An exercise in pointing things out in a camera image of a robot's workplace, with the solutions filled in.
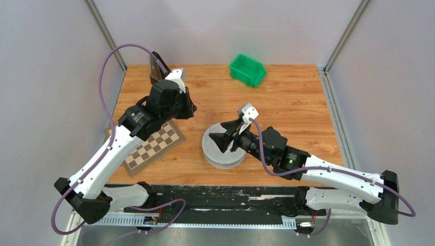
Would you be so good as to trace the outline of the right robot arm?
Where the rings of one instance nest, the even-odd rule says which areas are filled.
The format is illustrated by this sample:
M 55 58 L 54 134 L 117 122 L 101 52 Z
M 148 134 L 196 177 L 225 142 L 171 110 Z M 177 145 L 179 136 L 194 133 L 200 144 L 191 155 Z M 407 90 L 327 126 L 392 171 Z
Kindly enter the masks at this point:
M 327 162 L 287 144 L 287 138 L 273 127 L 250 131 L 242 118 L 220 124 L 223 132 L 208 136 L 225 153 L 242 150 L 262 162 L 271 176 L 310 181 L 326 188 L 299 187 L 292 208 L 300 214 L 340 209 L 366 214 L 384 224 L 399 222 L 399 179 L 397 173 L 367 173 Z

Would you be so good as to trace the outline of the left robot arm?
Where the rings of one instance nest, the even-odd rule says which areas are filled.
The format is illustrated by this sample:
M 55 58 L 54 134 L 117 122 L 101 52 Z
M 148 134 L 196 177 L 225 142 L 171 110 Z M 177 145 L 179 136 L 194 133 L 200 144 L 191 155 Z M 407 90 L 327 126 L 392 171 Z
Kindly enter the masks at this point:
M 87 224 L 126 207 L 153 211 L 157 198 L 144 182 L 116 188 L 107 187 L 106 182 L 133 150 L 163 124 L 192 118 L 195 110 L 181 78 L 167 77 L 155 83 L 148 96 L 125 111 L 114 132 L 88 163 L 70 178 L 60 177 L 54 187 Z

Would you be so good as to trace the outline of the grey perforated cable spool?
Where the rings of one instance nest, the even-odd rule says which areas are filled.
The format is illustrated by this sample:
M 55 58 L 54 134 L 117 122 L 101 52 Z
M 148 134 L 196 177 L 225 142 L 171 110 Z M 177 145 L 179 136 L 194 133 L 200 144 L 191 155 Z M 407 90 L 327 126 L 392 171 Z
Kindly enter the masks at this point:
M 202 150 L 205 159 L 218 169 L 232 169 L 238 166 L 245 158 L 246 152 L 240 148 L 231 152 L 233 142 L 230 143 L 227 151 L 220 151 L 215 142 L 209 137 L 209 133 L 224 133 L 225 129 L 219 124 L 211 125 L 203 134 Z

